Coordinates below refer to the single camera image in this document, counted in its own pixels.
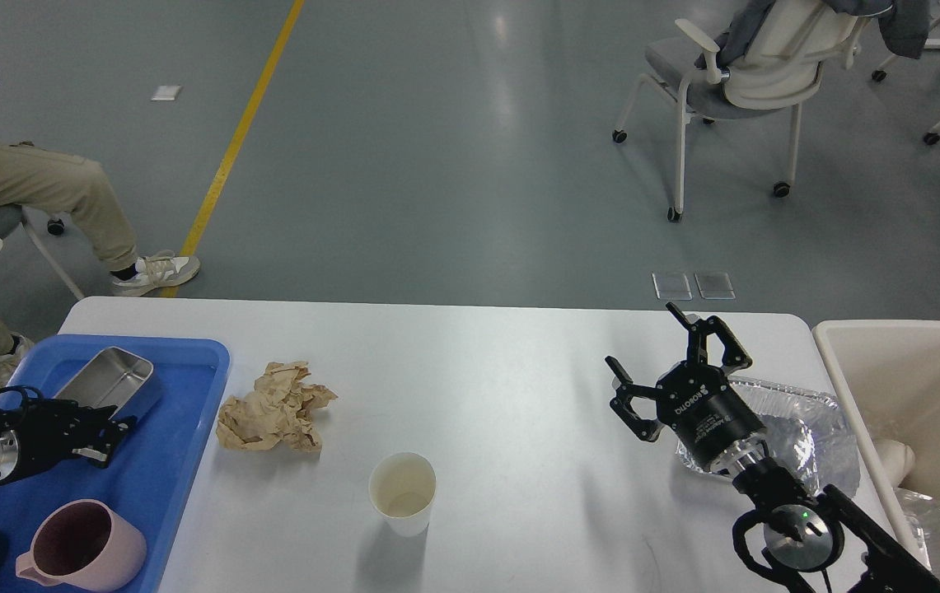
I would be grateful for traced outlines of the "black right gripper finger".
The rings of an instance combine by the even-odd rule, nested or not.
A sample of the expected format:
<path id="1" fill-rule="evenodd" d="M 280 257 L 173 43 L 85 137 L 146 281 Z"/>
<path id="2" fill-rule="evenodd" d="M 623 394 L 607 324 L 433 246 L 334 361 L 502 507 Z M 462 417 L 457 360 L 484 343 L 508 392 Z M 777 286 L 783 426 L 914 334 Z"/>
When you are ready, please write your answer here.
<path id="1" fill-rule="evenodd" d="M 657 402 L 664 395 L 664 391 L 655 386 L 635 384 L 616 357 L 606 356 L 605 362 L 612 370 L 615 380 L 614 397 L 610 400 L 610 408 L 639 440 L 657 441 L 664 429 L 664 424 L 658 419 L 640 417 L 633 409 L 632 400 L 640 398 Z"/>
<path id="2" fill-rule="evenodd" d="M 707 319 L 699 318 L 698 315 L 687 315 L 673 301 L 666 303 L 666 310 L 671 312 L 671 315 L 687 331 L 685 363 L 693 367 L 707 367 L 709 365 L 708 339 L 714 335 L 723 345 L 722 365 L 719 367 L 723 374 L 732 374 L 752 367 L 754 362 L 752 357 L 737 340 L 729 326 L 717 315 L 712 315 Z"/>

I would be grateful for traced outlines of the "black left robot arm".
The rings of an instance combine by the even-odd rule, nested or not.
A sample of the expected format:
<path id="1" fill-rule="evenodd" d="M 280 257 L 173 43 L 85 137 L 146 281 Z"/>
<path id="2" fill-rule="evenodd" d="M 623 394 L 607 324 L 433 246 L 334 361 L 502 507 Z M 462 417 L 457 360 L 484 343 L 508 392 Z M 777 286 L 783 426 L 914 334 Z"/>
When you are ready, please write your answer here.
<path id="1" fill-rule="evenodd" d="M 108 468 L 119 444 L 160 400 L 136 394 L 122 405 L 91 408 L 29 385 L 0 387 L 0 485 L 79 457 Z"/>

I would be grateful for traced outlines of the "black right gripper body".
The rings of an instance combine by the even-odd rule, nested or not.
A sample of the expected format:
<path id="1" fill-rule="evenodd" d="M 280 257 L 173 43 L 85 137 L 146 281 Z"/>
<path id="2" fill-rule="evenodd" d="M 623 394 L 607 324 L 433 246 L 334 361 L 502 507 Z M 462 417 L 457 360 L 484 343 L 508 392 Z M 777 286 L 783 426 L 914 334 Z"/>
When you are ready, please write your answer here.
<path id="1" fill-rule="evenodd" d="M 731 446 L 762 439 L 766 432 L 722 368 L 680 362 L 657 381 L 657 388 L 657 419 L 676 432 L 700 469 L 719 470 L 719 457 Z"/>

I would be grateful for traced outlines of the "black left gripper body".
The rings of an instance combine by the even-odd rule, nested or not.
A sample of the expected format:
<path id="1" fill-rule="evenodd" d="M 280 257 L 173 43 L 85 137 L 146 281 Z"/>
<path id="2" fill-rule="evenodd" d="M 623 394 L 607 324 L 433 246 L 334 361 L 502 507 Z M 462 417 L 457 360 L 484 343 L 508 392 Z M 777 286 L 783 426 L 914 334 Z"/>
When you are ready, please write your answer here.
<path id="1" fill-rule="evenodd" d="M 0 485 L 29 478 L 77 458 L 87 439 L 82 406 L 67 400 L 36 400 L 0 432 Z"/>

